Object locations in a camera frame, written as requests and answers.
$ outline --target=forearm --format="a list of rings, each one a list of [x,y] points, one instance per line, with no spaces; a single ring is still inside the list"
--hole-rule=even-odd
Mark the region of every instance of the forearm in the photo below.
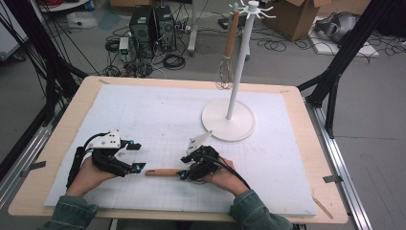
[[[59,198],[51,221],[38,230],[85,229],[98,212],[97,205],[88,205],[81,197],[63,195]]]
[[[291,230],[293,228],[293,224],[287,219],[269,213],[253,190],[236,197],[234,204],[230,207],[230,214],[246,230]]]

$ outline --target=person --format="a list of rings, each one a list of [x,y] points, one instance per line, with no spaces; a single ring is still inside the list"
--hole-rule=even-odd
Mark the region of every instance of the person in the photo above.
[[[231,160],[221,158],[223,163],[234,169]],[[85,194],[98,187],[103,181],[116,177],[115,174],[100,171],[92,163],[92,157],[83,161],[79,173],[65,195],[59,198],[50,221],[38,230],[85,229],[98,212],[96,204],[88,204]],[[246,230],[293,230],[294,225],[287,219],[271,214],[254,190],[228,170],[220,168],[216,173],[206,175],[205,180],[235,196],[230,215]]]

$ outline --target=round white base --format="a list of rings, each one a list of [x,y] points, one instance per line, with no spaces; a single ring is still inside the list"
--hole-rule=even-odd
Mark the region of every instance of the round white base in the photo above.
[[[236,102],[233,116],[228,120],[229,100],[216,100],[208,103],[203,109],[203,126],[213,131],[213,136],[224,141],[240,141],[253,133],[255,116],[244,103]]]

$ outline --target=wooden table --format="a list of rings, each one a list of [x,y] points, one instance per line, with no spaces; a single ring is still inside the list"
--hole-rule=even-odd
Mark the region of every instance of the wooden table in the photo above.
[[[208,81],[86,78],[37,159],[37,162],[46,161],[46,167],[30,172],[9,208],[11,215],[32,217],[49,217],[52,215],[54,208],[45,207],[43,203],[54,183],[63,156],[72,145],[83,119],[104,84],[215,89],[215,84]],[[323,180],[323,177],[331,175],[331,171],[299,90],[294,86],[243,83],[239,86],[239,90],[277,93],[283,96],[317,208],[317,216],[315,217],[287,218],[297,223],[347,222],[348,215],[335,183],[326,183]],[[117,209],[100,209],[97,217],[111,219],[232,220],[227,214]]]

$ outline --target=person's right hand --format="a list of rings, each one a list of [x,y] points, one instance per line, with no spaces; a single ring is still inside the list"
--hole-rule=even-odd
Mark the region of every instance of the person's right hand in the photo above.
[[[219,157],[219,160],[235,170],[233,161],[222,157]],[[248,191],[247,186],[245,186],[244,183],[238,179],[238,177],[224,168],[219,168],[216,173],[208,174],[203,178],[206,181],[215,184],[218,188],[232,193],[234,196],[238,196]]]

